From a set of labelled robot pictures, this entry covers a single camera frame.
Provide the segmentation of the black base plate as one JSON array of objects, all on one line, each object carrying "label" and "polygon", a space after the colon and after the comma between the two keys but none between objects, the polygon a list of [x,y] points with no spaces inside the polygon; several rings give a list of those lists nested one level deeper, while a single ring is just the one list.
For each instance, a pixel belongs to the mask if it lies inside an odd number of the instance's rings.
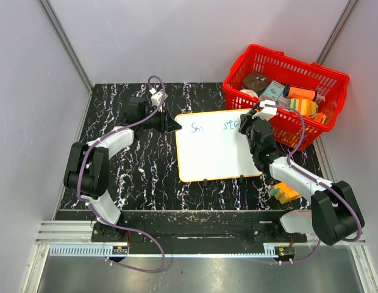
[{"label": "black base plate", "polygon": [[225,238],[265,242],[307,242],[288,234],[279,222],[283,211],[123,211],[119,226],[142,230],[156,239]]}]

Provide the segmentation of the orange sponge package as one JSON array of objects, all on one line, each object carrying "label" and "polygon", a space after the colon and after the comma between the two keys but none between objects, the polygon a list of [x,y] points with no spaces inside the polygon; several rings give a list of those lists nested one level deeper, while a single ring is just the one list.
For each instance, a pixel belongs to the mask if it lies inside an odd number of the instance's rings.
[{"label": "orange sponge package", "polygon": [[268,193],[271,197],[274,197],[281,204],[291,202],[291,201],[296,200],[300,197],[299,192],[292,189],[290,186],[288,186],[285,183],[278,183],[278,184],[272,186],[268,190]]}]

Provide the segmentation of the small orange box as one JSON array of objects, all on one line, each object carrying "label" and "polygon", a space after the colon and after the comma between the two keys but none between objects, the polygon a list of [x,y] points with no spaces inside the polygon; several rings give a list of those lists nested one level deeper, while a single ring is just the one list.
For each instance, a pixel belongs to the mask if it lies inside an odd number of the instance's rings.
[{"label": "small orange box", "polygon": [[310,116],[310,119],[316,123],[324,124],[326,121],[326,115],[323,112],[316,113]]}]

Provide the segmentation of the red plastic shopping basket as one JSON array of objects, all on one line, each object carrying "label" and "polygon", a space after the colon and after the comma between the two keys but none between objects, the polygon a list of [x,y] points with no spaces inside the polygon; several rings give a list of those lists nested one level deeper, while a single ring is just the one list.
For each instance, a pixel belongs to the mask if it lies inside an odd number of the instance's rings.
[{"label": "red plastic shopping basket", "polygon": [[302,116],[296,109],[289,107],[291,99],[282,95],[275,102],[278,106],[277,115],[270,120],[276,141],[289,147],[300,143],[298,149],[302,151],[323,132],[333,129],[346,101],[348,75],[317,63],[308,64],[287,57],[281,51],[249,45],[223,82],[227,109],[252,108],[260,101],[259,97],[251,98],[240,92],[244,89],[244,77],[253,72],[267,76],[270,83],[277,81],[284,86],[315,90],[317,95],[313,101],[318,105],[317,113],[323,112],[327,117],[324,124],[316,123],[310,116]]}]

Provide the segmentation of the yellow framed whiteboard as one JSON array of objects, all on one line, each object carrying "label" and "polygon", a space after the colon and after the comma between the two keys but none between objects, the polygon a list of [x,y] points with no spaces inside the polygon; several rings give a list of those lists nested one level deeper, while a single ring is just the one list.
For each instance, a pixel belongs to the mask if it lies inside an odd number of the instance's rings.
[{"label": "yellow framed whiteboard", "polygon": [[248,109],[179,114],[175,121],[179,178],[182,182],[260,176],[246,136],[238,132]]}]

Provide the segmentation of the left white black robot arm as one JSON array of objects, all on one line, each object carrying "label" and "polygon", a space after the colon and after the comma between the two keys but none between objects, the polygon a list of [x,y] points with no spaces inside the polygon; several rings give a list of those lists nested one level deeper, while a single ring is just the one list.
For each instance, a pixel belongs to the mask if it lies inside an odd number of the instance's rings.
[{"label": "left white black robot arm", "polygon": [[162,92],[154,93],[150,100],[131,98],[110,132],[91,142],[71,146],[64,186],[91,206],[97,220],[106,224],[105,235],[112,241],[123,239],[126,227],[119,222],[121,211],[108,192],[109,161],[138,140],[145,130],[166,134],[182,129],[163,103]]}]

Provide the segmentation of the orange blue can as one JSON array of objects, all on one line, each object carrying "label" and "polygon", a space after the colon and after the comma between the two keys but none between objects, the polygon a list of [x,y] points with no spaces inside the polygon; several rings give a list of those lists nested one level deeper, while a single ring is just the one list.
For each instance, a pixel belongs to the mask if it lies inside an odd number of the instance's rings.
[{"label": "orange blue can", "polygon": [[290,85],[286,85],[283,90],[283,96],[289,99],[308,99],[313,101],[316,98],[316,95],[317,92],[315,90],[303,89]]}]

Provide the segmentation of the teal white box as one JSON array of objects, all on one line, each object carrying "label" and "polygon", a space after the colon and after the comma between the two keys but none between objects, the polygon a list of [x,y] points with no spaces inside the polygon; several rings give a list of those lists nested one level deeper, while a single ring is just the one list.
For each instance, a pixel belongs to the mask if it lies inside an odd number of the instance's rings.
[{"label": "teal white box", "polygon": [[271,81],[263,93],[259,96],[260,101],[270,100],[277,102],[283,95],[285,86],[277,81]]}]

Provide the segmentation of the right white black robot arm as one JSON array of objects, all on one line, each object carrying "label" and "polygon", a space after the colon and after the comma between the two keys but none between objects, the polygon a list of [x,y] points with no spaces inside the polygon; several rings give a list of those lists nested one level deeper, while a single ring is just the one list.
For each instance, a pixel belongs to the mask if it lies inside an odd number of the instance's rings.
[{"label": "right white black robot arm", "polygon": [[257,170],[296,190],[310,204],[307,215],[299,211],[285,213],[271,227],[272,237],[284,242],[293,233],[314,234],[326,245],[339,241],[356,242],[365,221],[354,191],[345,181],[334,183],[296,164],[290,154],[274,145],[271,115],[251,109],[240,116],[239,133],[246,136]]}]

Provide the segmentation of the brown round package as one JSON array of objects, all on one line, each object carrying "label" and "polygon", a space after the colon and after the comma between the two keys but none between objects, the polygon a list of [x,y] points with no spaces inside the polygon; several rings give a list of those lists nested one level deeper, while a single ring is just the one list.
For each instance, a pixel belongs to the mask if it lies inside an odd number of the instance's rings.
[{"label": "brown round package", "polygon": [[242,87],[255,92],[261,92],[267,88],[269,83],[270,80],[267,76],[253,72],[244,77]]}]

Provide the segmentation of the white round lid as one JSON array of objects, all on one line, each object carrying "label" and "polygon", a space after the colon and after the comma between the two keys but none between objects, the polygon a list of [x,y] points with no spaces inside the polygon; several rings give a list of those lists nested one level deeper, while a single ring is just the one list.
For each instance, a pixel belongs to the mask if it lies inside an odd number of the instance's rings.
[{"label": "white round lid", "polygon": [[244,93],[246,95],[249,95],[251,98],[258,98],[258,94],[253,91],[253,90],[249,90],[249,89],[242,89],[240,90],[241,93]]}]

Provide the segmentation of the yellow green sponge pack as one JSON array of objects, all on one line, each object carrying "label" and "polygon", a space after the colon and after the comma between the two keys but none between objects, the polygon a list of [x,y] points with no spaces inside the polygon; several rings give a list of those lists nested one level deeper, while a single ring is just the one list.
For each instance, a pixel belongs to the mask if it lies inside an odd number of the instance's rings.
[{"label": "yellow green sponge pack", "polygon": [[291,99],[289,107],[296,109],[302,116],[312,116],[318,111],[318,105],[308,99]]}]

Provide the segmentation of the white blue whiteboard marker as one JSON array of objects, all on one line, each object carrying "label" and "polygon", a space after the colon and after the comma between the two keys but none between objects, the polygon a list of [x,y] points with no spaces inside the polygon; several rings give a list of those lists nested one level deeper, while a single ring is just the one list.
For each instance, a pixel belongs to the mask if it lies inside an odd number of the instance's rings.
[{"label": "white blue whiteboard marker", "polygon": [[259,111],[259,103],[255,104],[254,107],[248,112],[248,115],[253,117]]}]

